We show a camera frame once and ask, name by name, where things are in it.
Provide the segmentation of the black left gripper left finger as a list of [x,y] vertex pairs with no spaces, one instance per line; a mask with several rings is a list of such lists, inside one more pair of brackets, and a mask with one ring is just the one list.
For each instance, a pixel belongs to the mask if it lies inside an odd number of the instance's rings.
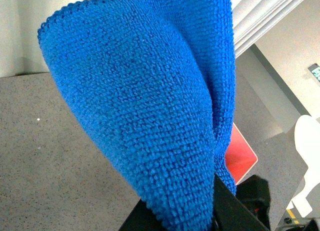
[[119,231],[164,231],[162,223],[141,199],[130,212]]

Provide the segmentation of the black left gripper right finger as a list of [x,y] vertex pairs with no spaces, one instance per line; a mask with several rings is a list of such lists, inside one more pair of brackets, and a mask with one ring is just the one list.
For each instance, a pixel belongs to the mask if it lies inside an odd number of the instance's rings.
[[268,231],[269,183],[252,175],[239,186],[234,195],[215,175],[213,231]]

